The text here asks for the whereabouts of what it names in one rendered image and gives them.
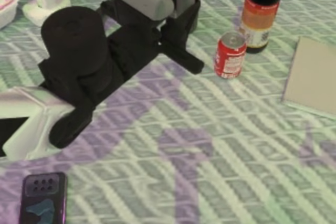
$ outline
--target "black phone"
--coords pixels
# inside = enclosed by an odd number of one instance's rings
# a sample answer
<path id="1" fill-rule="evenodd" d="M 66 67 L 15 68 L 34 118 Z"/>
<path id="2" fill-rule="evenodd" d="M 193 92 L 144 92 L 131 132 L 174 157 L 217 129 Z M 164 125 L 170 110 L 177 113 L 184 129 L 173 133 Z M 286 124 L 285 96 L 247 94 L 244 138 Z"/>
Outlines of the black phone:
<path id="1" fill-rule="evenodd" d="M 23 182 L 19 224 L 65 224 L 64 173 L 28 175 Z"/>

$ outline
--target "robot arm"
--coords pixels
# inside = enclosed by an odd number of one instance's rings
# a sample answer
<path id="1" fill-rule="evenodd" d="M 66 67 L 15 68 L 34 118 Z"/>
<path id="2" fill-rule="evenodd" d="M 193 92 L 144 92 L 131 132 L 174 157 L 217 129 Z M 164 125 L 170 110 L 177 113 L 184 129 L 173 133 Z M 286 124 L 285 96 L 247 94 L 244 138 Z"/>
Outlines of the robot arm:
<path id="1" fill-rule="evenodd" d="M 67 147 L 96 107 L 160 53 L 200 73 L 204 63 L 185 50 L 200 2 L 177 19 L 167 17 L 173 2 L 109 0 L 98 12 L 74 6 L 49 16 L 41 36 L 50 57 L 38 65 L 45 81 L 0 93 L 0 156 L 36 159 Z M 108 37 L 105 15 L 121 25 Z"/>

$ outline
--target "can label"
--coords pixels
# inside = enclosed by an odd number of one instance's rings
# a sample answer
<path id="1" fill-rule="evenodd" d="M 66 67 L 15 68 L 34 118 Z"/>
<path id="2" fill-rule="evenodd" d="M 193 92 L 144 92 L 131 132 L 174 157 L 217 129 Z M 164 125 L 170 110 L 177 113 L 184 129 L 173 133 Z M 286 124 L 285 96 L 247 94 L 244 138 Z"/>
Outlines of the can label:
<path id="1" fill-rule="evenodd" d="M 243 38 L 243 35 L 238 32 L 231 33 L 233 34 L 233 36 L 231 37 L 233 39 L 236 39 L 237 37 L 239 37 L 240 39 Z M 215 72 L 217 73 L 217 75 L 225 79 L 231 79 L 239 76 L 242 70 L 245 51 L 245 40 L 236 48 L 229 48 L 222 42 L 222 40 L 219 40 L 218 50 L 215 58 Z"/>
<path id="2" fill-rule="evenodd" d="M 239 31 L 245 34 L 248 47 L 259 48 L 268 43 L 268 36 L 280 2 L 271 6 L 245 0 Z"/>

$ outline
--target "tablecloth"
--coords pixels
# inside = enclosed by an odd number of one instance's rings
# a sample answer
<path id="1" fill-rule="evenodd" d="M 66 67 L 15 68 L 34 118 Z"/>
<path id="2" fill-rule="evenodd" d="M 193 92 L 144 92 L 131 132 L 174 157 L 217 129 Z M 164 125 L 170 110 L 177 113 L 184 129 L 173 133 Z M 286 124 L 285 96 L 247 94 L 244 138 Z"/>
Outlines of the tablecloth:
<path id="1" fill-rule="evenodd" d="M 280 102 L 299 36 L 335 44 L 336 0 L 282 0 L 266 50 L 225 80 L 213 57 L 242 4 L 202 0 L 188 40 L 201 74 L 160 55 L 60 154 L 1 160 L 0 223 L 16 223 L 23 178 L 42 172 L 68 175 L 68 224 L 336 223 L 335 121 Z M 0 31 L 0 90 L 40 84 L 45 57 L 39 28 L 18 13 Z"/>

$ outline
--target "soda can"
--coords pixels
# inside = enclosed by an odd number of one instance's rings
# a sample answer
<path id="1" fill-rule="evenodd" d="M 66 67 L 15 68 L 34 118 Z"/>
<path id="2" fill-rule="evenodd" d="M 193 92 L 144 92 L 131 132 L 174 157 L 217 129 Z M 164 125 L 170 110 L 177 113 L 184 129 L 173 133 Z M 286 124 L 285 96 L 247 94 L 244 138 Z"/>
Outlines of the soda can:
<path id="1" fill-rule="evenodd" d="M 228 31 L 218 42 L 215 72 L 225 79 L 236 78 L 242 71 L 246 52 L 246 40 L 238 31 Z"/>

